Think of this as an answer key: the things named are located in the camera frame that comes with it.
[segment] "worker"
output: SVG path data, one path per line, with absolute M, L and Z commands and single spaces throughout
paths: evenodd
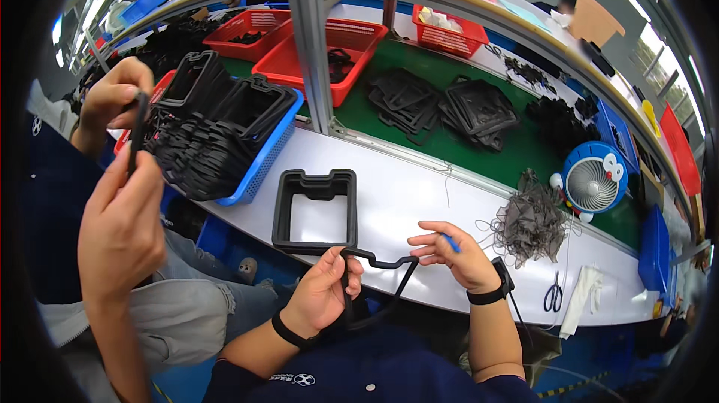
M 563 15 L 573 15 L 574 6 L 577 4 L 577 0 L 559 0 L 559 2 L 556 3 L 556 7 L 544 2 L 533 2 L 532 4 L 547 14 L 552 14 L 551 10 L 554 10 L 562 13 Z
M 532 402 L 524 380 L 522 348 L 507 301 L 494 297 L 502 281 L 477 242 L 447 222 L 420 222 L 431 234 L 411 237 L 420 264 L 445 264 L 468 291 L 472 376 L 428 351 L 409 332 L 389 326 L 364 332 L 323 329 L 344 309 L 341 247 L 332 247 L 301 279 L 287 307 L 230 342 L 212 370 L 204 403 L 328 402 Z M 440 236 L 451 236 L 455 251 Z M 364 272 L 348 262 L 347 292 L 356 296 Z
M 27 113 L 24 123 L 25 266 L 49 336 L 65 345 L 60 353 L 92 401 L 125 397 L 128 376 L 146 383 L 146 372 L 213 357 L 291 294 L 267 282 L 243 284 L 251 280 L 163 229 L 164 183 L 148 152 L 138 153 L 129 179 L 129 145 L 104 173 L 95 163 L 106 127 L 132 127 L 137 91 L 152 88 L 149 68 L 125 58 L 88 91 L 71 143 L 37 115 Z M 137 359 L 135 327 L 145 363 L 126 369 L 126 358 L 115 357 L 120 350 Z

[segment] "shirt logo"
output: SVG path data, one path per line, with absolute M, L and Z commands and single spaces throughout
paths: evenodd
M 32 135 L 37 136 L 40 133 L 40 130 L 42 129 L 42 120 L 35 116 L 35 119 L 32 120 Z
M 311 376 L 309 373 L 298 373 L 297 375 L 292 375 L 292 373 L 278 373 L 277 375 L 272 375 L 270 380 L 287 381 L 290 384 L 299 384 L 300 386 L 311 386 L 315 384 L 314 376 Z

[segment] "navy blue shirt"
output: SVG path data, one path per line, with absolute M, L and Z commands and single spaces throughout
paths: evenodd
M 320 345 L 294 356 L 269 380 L 219 360 L 203 403 L 215 402 L 538 402 L 517 376 L 476 384 L 397 327 Z
M 23 125 L 22 236 L 32 290 L 43 304 L 79 302 L 80 222 L 103 170 L 29 112 Z

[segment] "blue fan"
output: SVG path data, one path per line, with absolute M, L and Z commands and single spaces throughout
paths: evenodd
M 562 174 L 552 174 L 549 185 L 563 190 L 567 206 L 580 220 L 591 222 L 594 214 L 614 207 L 624 196 L 627 173 L 624 159 L 609 144 L 580 144 L 564 162 Z

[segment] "shoe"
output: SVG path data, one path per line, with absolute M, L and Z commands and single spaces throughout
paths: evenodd
M 255 281 L 255 274 L 257 273 L 257 260 L 250 257 L 243 259 L 237 268 L 237 272 L 245 278 L 246 283 L 252 284 L 252 282 Z

